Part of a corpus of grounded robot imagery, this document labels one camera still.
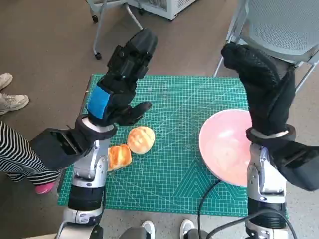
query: chair wheel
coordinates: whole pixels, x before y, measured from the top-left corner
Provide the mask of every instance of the chair wheel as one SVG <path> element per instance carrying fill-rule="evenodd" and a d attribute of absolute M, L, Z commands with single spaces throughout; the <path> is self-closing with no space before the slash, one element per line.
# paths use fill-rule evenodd
<path fill-rule="evenodd" d="M 98 23 L 99 22 L 99 19 L 96 15 L 92 16 L 92 20 L 94 23 Z"/>
<path fill-rule="evenodd" d="M 96 58 L 97 60 L 101 60 L 101 59 L 102 59 L 102 56 L 101 56 L 101 54 L 100 54 L 99 52 L 97 52 L 97 53 L 95 54 L 95 58 Z"/>
<path fill-rule="evenodd" d="M 141 16 L 143 16 L 144 13 L 145 13 L 145 10 L 144 10 L 143 8 L 139 8 L 139 14 L 140 14 Z"/>

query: shoe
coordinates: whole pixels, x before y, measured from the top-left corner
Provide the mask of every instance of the shoe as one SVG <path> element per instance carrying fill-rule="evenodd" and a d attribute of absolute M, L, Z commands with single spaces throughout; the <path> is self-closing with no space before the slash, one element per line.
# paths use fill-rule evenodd
<path fill-rule="evenodd" d="M 184 239 L 184 236 L 192 229 L 195 228 L 195 224 L 189 220 L 189 219 L 185 219 L 181 225 L 180 225 L 180 229 L 179 229 L 179 238 L 180 239 Z"/>
<path fill-rule="evenodd" d="M 151 239 L 155 239 L 155 226 L 152 221 L 145 221 L 142 227 L 151 235 Z"/>
<path fill-rule="evenodd" d="M 26 95 L 7 95 L 0 94 L 0 115 L 9 111 L 16 111 L 25 107 L 29 103 L 29 98 Z"/>
<path fill-rule="evenodd" d="M 7 87 L 12 80 L 13 80 L 13 76 L 10 73 L 1 74 L 0 75 L 0 90 Z"/>
<path fill-rule="evenodd" d="M 44 193 L 48 193 L 52 190 L 52 188 L 54 187 L 54 182 L 53 183 L 47 183 L 47 184 L 43 184 L 40 186 L 35 186 L 35 193 L 36 194 L 44 194 Z"/>

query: bread roll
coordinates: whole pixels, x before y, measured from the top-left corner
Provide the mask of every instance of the bread roll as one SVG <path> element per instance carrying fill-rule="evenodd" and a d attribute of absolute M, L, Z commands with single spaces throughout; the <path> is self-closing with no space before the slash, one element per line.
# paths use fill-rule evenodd
<path fill-rule="evenodd" d="M 128 136 L 128 146 L 136 154 L 145 154 L 153 146 L 155 134 L 153 130 L 147 127 L 138 127 L 133 129 Z"/>
<path fill-rule="evenodd" d="M 108 148 L 109 167 L 108 171 L 126 167 L 132 162 L 130 148 L 126 144 Z"/>

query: black and white striped clothing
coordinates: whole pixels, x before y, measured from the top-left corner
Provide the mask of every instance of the black and white striped clothing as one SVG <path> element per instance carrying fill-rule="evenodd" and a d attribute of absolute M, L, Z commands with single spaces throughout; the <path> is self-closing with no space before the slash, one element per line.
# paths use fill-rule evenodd
<path fill-rule="evenodd" d="M 29 146 L 29 142 L 1 121 L 0 171 L 15 182 L 26 177 L 35 186 L 54 182 L 60 174 L 60 170 L 48 170 Z"/>

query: grid lines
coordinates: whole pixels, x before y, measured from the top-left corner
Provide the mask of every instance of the grid lines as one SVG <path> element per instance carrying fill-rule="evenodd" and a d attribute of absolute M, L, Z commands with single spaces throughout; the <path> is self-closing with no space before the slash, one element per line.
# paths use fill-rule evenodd
<path fill-rule="evenodd" d="M 102 76 L 91 77 L 85 102 Z M 151 101 L 153 106 L 134 127 L 152 128 L 155 144 L 145 155 L 132 154 L 130 166 L 109 173 L 106 208 L 196 214 L 204 192 L 217 181 L 199 152 L 201 126 L 218 111 L 246 109 L 245 90 L 237 78 L 149 75 L 138 81 L 132 106 L 143 101 Z M 126 143 L 131 129 L 119 128 L 111 144 Z M 68 203 L 72 170 L 69 167 L 66 171 L 59 205 Z M 218 185 L 208 196 L 202 213 L 246 216 L 246 188 Z"/>

